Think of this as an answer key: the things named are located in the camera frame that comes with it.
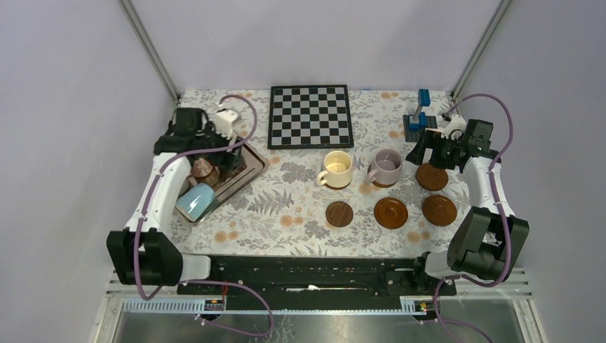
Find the black white chessboard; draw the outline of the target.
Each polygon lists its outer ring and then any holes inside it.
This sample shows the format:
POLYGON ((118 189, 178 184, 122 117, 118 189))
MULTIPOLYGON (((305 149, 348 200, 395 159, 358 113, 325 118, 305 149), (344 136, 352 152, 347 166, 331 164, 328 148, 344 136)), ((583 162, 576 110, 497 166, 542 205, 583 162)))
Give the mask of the black white chessboard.
POLYGON ((267 148, 352 148, 354 135, 345 84, 273 86, 267 148))

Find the dark walnut coaster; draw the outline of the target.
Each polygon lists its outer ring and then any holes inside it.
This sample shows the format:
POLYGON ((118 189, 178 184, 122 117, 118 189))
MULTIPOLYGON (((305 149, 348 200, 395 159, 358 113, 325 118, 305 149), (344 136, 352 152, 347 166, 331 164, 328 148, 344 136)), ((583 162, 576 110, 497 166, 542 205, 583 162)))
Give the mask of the dark walnut coaster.
POLYGON ((345 202, 333 202, 327 207, 325 217, 332 226, 345 227, 352 222, 354 212, 345 202))

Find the lilac mug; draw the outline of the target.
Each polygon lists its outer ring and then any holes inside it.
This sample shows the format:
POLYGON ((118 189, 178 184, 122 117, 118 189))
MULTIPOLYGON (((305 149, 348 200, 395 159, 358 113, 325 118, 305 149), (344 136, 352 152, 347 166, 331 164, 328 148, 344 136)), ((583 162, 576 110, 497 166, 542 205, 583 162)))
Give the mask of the lilac mug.
POLYGON ((377 181, 382 184, 398 182, 402 171, 402 157, 393 149, 379 150, 373 157, 364 183, 377 181))

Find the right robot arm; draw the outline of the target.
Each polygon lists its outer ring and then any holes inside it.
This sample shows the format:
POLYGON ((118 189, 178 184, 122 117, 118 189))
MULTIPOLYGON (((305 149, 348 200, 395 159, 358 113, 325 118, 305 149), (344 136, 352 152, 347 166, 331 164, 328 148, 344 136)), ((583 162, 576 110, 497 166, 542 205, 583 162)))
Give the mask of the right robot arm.
POLYGON ((519 219, 508 204, 500 179, 502 152, 491 149, 493 125, 469 120, 456 138, 452 131, 424 130, 406 160, 438 169, 459 169, 469 189, 470 210, 452 237, 447 250, 424 253, 410 274, 411 288, 430 293, 440 279, 471 281, 494 287, 505 281, 530 232, 528 221, 519 219))

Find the metal tray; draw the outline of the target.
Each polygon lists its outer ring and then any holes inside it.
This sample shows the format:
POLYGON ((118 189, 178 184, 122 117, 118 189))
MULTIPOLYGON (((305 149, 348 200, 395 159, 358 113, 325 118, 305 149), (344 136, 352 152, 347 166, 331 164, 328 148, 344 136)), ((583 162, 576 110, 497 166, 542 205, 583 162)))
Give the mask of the metal tray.
POLYGON ((200 218, 197 220, 187 219, 185 214, 181 213, 178 209, 175 210, 177 218, 179 218, 182 223, 193 226, 204 221, 212 212, 238 194, 267 170, 268 163, 265 158, 248 143, 242 146, 241 158, 244 162, 238 170, 230 172, 222 182, 212 185, 215 199, 207 209, 202 212, 200 218))

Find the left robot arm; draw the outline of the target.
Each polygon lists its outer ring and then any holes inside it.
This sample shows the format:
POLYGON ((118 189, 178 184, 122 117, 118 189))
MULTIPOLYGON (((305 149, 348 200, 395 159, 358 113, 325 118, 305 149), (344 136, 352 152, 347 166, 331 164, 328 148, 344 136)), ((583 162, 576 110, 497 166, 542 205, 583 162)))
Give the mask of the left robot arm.
POLYGON ((220 272, 207 256, 185 256, 164 233, 179 199, 182 209, 198 220, 215 202, 207 185, 185 190, 196 161, 205 159, 221 173, 239 167, 240 150, 247 142, 237 136, 238 111, 220 106, 209 117, 203 109, 178 108, 168 129, 154 143, 152 168, 144 193, 125 228, 106 239, 114 270, 125 285, 174 286, 194 279, 203 293, 217 291, 220 272))

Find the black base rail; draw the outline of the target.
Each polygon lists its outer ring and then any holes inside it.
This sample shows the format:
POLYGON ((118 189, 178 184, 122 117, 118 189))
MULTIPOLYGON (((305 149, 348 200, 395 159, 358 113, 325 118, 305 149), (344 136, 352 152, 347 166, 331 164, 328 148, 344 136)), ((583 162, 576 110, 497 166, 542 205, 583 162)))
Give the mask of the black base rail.
POLYGON ((413 258, 212 255, 209 280, 229 282, 228 310, 396 310, 399 298, 432 298, 438 281, 413 258))

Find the pink mug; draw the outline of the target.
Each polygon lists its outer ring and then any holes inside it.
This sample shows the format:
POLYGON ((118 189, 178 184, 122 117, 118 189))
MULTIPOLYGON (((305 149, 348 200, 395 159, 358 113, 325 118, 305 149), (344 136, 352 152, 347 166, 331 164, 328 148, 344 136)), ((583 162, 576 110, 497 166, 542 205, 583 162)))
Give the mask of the pink mug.
POLYGON ((188 181, 191 186, 207 184, 211 187, 219 183, 219 169, 205 158, 194 161, 188 181))

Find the cream yellow mug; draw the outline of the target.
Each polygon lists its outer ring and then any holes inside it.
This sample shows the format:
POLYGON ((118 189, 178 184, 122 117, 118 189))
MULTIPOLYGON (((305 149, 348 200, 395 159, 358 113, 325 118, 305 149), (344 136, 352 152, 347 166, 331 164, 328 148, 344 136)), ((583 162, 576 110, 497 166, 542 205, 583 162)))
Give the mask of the cream yellow mug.
POLYGON ((351 183, 352 175, 351 156, 345 151, 331 151, 323 160, 322 170, 316 176, 315 184, 331 189, 343 189, 351 183))

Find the light blue mug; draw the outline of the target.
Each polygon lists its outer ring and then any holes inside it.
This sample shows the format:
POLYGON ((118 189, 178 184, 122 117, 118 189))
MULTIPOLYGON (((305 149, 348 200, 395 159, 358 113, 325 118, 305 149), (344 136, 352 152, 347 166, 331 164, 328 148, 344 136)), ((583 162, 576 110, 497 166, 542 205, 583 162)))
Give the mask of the light blue mug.
POLYGON ((177 211, 189 222, 197 222, 218 207, 214 190, 207 184, 198 184, 177 199, 177 211))

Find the floral tablecloth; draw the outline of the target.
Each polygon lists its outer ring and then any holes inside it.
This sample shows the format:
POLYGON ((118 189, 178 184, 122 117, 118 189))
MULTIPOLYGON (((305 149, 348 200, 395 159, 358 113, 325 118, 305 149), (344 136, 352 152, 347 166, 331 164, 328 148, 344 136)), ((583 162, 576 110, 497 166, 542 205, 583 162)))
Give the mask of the floral tablecloth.
POLYGON ((173 212, 164 233, 185 254, 415 257, 445 250, 469 210, 468 187, 457 171, 449 172, 449 182, 440 191, 457 208, 457 218, 445 227, 429 223, 422 213, 430 191, 417 183, 415 165, 405 164, 393 187, 364 183, 379 150, 393 149, 405 156, 412 148, 404 140, 402 117, 415 108, 413 91, 349 91, 354 146, 348 152, 353 159, 353 180, 342 190, 314 182, 325 150, 267 148, 267 90, 188 90, 180 104, 213 114, 220 101, 241 114, 238 132, 249 136, 249 144, 268 167, 198 224, 185 225, 173 212), (386 229, 375 220, 374 206, 385 197, 406 205, 409 217, 403 227, 386 229), (327 222, 325 211, 333 202, 351 206, 354 217, 349 225, 334 227, 327 222))

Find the blue grey brick tower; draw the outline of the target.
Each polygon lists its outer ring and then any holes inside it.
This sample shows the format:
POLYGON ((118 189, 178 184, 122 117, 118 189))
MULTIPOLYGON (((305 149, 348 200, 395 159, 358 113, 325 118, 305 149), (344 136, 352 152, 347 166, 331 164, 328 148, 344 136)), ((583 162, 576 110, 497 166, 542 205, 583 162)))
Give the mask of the blue grey brick tower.
POLYGON ((403 116, 404 140, 406 142, 418 142, 420 134, 425 129, 436 129, 437 119, 435 116, 427 116, 425 108, 431 104, 428 89, 420 89, 417 92, 417 108, 413 114, 403 116))

